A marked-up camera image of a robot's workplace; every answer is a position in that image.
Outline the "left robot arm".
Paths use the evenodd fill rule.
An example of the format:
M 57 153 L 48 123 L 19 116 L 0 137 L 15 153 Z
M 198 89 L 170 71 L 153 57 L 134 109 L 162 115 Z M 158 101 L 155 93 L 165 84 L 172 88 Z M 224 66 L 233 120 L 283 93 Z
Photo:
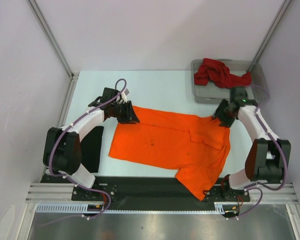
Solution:
M 85 112 L 69 125 L 48 130 L 43 164 L 54 177 L 69 178 L 83 186 L 83 194 L 90 200 L 100 196 L 101 188 L 95 184 L 92 170 L 84 165 L 88 161 L 100 160 L 103 126 L 109 118 L 120 124 L 139 122 L 132 102 L 127 99 L 128 89 L 104 88 L 86 108 Z

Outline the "orange t-shirt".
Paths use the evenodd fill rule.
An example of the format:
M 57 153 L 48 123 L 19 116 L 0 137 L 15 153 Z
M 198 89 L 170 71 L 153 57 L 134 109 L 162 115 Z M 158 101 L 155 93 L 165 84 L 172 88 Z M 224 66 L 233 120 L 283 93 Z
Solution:
M 175 178 L 202 201 L 225 166 L 230 129 L 211 116 L 134 110 L 140 122 L 117 125 L 109 157 L 177 170 Z

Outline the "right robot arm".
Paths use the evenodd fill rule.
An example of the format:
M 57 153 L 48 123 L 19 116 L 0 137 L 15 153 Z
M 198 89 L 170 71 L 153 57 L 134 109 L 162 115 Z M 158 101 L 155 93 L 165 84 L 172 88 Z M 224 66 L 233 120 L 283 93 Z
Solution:
M 220 126 L 230 128 L 239 120 L 245 127 L 252 146 L 244 168 L 224 179 L 221 196 L 232 201 L 239 190 L 262 186 L 271 191 L 281 190 L 288 175 L 291 143 L 275 134 L 262 116 L 259 104 L 250 99 L 244 86 L 230 89 L 229 100 L 223 99 L 213 114 Z

